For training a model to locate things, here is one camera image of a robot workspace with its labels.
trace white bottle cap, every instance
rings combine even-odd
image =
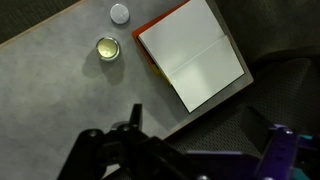
[[[111,19],[117,24],[124,24],[129,20],[129,10],[122,4],[116,4],[110,11]]]

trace red book cover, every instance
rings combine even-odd
[[[144,31],[146,31],[147,29],[149,29],[151,26],[155,25],[157,22],[161,21],[163,18],[165,18],[166,16],[168,16],[169,14],[171,14],[172,12],[174,12],[175,10],[177,10],[178,8],[180,8],[181,6],[183,6],[184,4],[186,4],[189,0],[177,5],[176,7],[170,9],[169,11],[163,13],[162,15],[158,16],[157,18],[153,19],[152,21],[144,24],[143,26],[139,27],[138,29],[134,30],[132,32],[132,37],[133,39],[136,41],[136,43],[138,44],[139,48],[141,49],[144,57],[147,59],[148,63],[150,64],[152,70],[156,73],[156,74],[160,74],[160,70],[158,69],[157,65],[155,64],[155,62],[153,61],[152,57],[150,56],[150,54],[148,53],[148,51],[146,50],[146,48],[143,46],[143,44],[140,42],[138,36],[143,33]]]

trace white page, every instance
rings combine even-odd
[[[224,36],[205,0],[191,0],[139,39],[166,76]]]
[[[191,112],[244,74],[225,36],[168,78]]]

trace book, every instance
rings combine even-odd
[[[185,3],[187,3],[189,0],[184,1],[183,3],[173,7],[172,9],[170,9],[169,11],[161,14],[160,16],[156,17],[155,19],[151,20],[150,22],[142,25],[141,27],[139,27],[138,29],[134,30],[132,32],[132,37],[135,40],[135,42],[137,43],[137,45],[139,46],[139,48],[141,49],[144,57],[146,58],[148,64],[150,65],[151,69],[156,73],[156,74],[160,74],[160,70],[157,67],[157,65],[155,64],[155,62],[153,61],[152,57],[150,56],[150,54],[148,53],[148,51],[145,49],[145,47],[142,45],[142,43],[139,40],[139,35],[141,33],[143,33],[144,31],[146,31],[147,29],[149,29],[151,26],[153,26],[154,24],[156,24],[157,22],[161,21],[163,18],[165,18],[166,16],[168,16],[169,14],[171,14],[172,12],[174,12],[175,10],[177,10],[178,8],[180,8],[181,6],[183,6]]]
[[[244,74],[205,0],[191,0],[138,36],[189,112]]]

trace gray table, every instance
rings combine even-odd
[[[143,131],[164,138],[251,83],[239,56],[246,74],[189,114],[152,72],[131,32],[181,2],[85,0],[0,45],[1,179],[55,179],[80,131],[107,132],[134,103],[143,104]],[[112,23],[115,3],[130,10],[127,24]],[[95,54],[103,36],[120,43],[114,63]]]

